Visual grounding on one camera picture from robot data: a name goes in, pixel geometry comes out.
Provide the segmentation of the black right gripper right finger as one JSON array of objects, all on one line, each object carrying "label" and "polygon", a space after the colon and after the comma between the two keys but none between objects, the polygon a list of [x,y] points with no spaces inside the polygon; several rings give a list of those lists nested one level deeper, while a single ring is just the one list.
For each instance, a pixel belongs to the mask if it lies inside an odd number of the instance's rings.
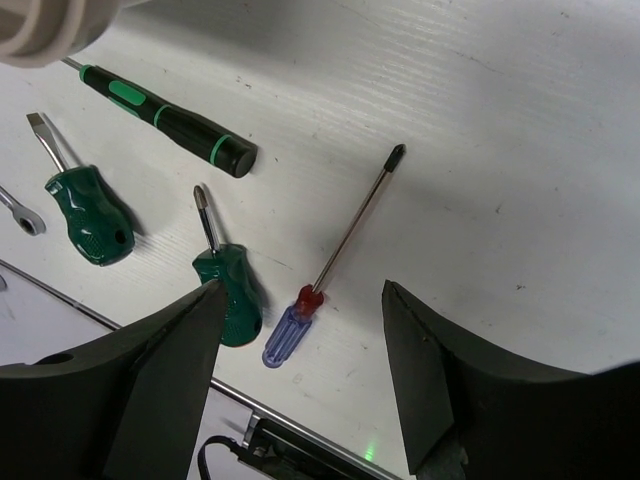
[{"label": "black right gripper right finger", "polygon": [[423,479],[635,479],[639,366],[585,374],[512,353],[395,282],[383,326],[409,472]]}]

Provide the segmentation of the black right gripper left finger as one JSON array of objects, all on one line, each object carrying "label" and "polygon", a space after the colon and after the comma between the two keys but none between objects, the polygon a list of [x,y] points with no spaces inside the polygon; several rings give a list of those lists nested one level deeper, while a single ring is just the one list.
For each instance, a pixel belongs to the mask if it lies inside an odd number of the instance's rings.
[{"label": "black right gripper left finger", "polygon": [[1,370],[5,479],[184,479],[228,295],[208,282],[135,323]]}]

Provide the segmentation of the green orange-capped phillips stubby screwdriver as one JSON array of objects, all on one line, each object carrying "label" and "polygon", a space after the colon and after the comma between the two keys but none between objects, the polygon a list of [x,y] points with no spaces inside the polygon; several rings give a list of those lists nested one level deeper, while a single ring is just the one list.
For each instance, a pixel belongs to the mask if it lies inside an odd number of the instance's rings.
[{"label": "green orange-capped phillips stubby screwdriver", "polygon": [[202,284],[215,280],[227,291],[228,304],[221,343],[237,348],[253,342],[262,324],[262,305],[249,271],[246,249],[237,244],[221,243],[209,216],[204,189],[196,185],[193,196],[208,249],[192,262]]}]

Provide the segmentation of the green flathead stubby screwdriver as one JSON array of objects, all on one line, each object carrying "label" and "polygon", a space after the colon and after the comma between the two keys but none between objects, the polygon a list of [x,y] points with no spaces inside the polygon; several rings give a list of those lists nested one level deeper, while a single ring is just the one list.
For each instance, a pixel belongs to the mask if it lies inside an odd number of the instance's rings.
[{"label": "green flathead stubby screwdriver", "polygon": [[103,189],[97,168],[68,167],[44,118],[38,113],[26,118],[58,170],[45,184],[45,190],[66,221],[71,244],[93,265],[104,267],[126,258],[135,245],[132,223]]}]

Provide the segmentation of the blue red clear screwdriver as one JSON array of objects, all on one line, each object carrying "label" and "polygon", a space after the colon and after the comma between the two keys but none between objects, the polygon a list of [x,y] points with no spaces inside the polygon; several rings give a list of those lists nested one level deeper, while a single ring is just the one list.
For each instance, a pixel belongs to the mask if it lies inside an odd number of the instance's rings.
[{"label": "blue red clear screwdriver", "polygon": [[276,369],[281,367],[291,357],[309,331],[317,310],[325,302],[324,291],[330,274],[346,249],[350,238],[365,217],[369,207],[373,204],[374,198],[384,181],[395,172],[405,154],[405,144],[398,144],[392,149],[382,170],[351,219],[316,281],[313,284],[303,286],[295,302],[283,312],[262,353],[262,362],[267,368]]}]

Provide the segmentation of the small silver ratchet wrench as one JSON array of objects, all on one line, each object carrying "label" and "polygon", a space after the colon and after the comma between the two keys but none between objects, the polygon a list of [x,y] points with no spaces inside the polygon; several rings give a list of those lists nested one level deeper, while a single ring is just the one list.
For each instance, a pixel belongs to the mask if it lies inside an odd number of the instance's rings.
[{"label": "small silver ratchet wrench", "polygon": [[18,226],[28,235],[37,236],[46,232],[43,219],[13,197],[3,186],[0,187],[1,202],[10,210]]}]

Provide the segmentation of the black green precision screwdriver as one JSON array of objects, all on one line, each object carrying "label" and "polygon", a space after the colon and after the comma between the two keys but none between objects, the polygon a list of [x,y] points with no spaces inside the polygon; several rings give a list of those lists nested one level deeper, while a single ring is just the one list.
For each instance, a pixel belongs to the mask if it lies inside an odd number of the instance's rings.
[{"label": "black green precision screwdriver", "polygon": [[231,130],[102,67],[69,57],[62,62],[77,71],[83,84],[226,174],[239,179],[253,167],[258,147]]}]

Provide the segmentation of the beige plastic toolbox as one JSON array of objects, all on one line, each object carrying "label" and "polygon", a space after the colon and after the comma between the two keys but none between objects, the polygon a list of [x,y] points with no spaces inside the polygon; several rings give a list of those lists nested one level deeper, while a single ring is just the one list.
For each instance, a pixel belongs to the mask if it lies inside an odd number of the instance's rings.
[{"label": "beige plastic toolbox", "polygon": [[1,0],[1,62],[42,68],[92,43],[132,1]]}]

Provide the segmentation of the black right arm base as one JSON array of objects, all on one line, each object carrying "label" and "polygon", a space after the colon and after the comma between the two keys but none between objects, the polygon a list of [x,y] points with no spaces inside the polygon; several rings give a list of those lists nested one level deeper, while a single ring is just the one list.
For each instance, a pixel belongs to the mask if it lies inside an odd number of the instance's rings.
[{"label": "black right arm base", "polygon": [[341,458],[328,447],[267,419],[257,421],[245,446],[223,435],[205,440],[197,453],[201,479],[213,478],[206,460],[206,449],[210,446],[226,447],[239,463],[269,479],[382,479],[381,474]]}]

